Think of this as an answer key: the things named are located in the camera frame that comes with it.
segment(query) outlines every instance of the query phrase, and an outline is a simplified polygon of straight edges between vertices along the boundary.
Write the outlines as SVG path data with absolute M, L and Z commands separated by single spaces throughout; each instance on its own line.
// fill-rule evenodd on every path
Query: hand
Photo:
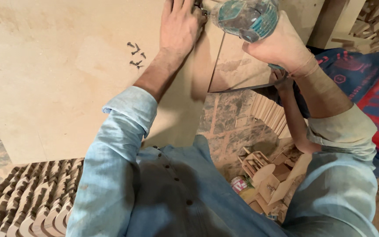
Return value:
M 276 82 L 277 80 L 280 80 L 285 75 L 285 70 L 279 70 L 279 69 L 273 69 L 271 70 L 270 74 L 270 82 Z M 286 93 L 286 92 L 293 92 L 293 79 L 287 78 L 285 81 L 275 84 L 274 87 L 276 87 L 279 94 Z
M 160 51 L 178 66 L 194 47 L 206 23 L 195 0 L 166 0 L 161 23 Z
M 279 12 L 279 22 L 269 37 L 251 44 L 245 42 L 242 49 L 260 61 L 280 65 L 288 72 L 305 65 L 311 55 L 285 11 Z

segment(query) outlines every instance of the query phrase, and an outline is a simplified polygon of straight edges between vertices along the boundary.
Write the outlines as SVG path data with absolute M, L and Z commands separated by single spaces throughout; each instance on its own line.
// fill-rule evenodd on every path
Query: light blue shirt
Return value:
M 313 154 L 282 227 L 232 190 L 205 137 L 190 147 L 139 150 L 156 110 L 155 99 L 134 86 L 103 107 L 110 114 L 87 151 L 66 236 L 379 236 L 371 223 L 376 130 L 356 105 L 310 120 L 310 138 L 323 151 Z

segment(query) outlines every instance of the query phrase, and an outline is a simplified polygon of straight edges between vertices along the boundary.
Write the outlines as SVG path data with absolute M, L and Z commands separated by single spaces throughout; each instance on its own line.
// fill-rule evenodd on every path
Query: mdf board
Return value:
M 286 11 L 293 27 L 306 44 L 313 31 L 324 0 L 281 0 L 280 10 Z M 208 92 L 238 89 L 269 83 L 267 63 L 246 54 L 244 41 L 225 34 Z
M 155 57 L 163 3 L 0 0 L 0 137 L 14 164 L 85 156 L 107 117 L 102 106 Z M 159 104 L 146 146 L 192 144 L 222 38 L 208 22 Z M 131 55 L 129 41 L 141 51 Z

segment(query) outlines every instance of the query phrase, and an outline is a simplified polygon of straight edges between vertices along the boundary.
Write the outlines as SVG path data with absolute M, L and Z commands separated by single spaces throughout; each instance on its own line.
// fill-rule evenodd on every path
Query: dusty floor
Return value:
M 249 116 L 255 93 L 252 91 L 233 92 L 227 94 L 208 94 L 204 104 L 203 115 L 200 118 L 198 134 L 207 137 L 211 158 L 217 169 L 229 181 L 235 176 L 243 174 L 237 155 L 244 153 L 243 146 L 254 146 L 255 150 L 262 151 L 271 160 L 283 148 L 292 146 L 288 140 L 279 140 L 261 120 L 256 121 Z M 236 121 L 240 118 L 246 122 Z M 293 149 L 292 156 L 298 156 L 299 151 Z M 7 152 L 0 140 L 0 182 L 13 168 Z M 289 204 L 296 187 L 303 180 L 303 176 L 296 179 L 284 198 Z M 374 224 L 379 230 L 379 203 L 377 204 Z

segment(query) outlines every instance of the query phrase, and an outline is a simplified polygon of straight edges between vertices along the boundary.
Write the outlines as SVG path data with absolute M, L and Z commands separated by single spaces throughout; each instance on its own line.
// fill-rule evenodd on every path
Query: rolled-up cuff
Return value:
M 333 117 L 309 118 L 308 123 L 308 139 L 332 147 L 331 152 L 375 153 L 372 137 L 377 131 L 376 126 L 355 104 L 348 111 Z
M 137 122 L 144 129 L 144 138 L 146 138 L 157 114 L 157 102 L 144 89 L 130 86 L 109 100 L 102 108 L 103 113 L 110 113 L 112 110 Z

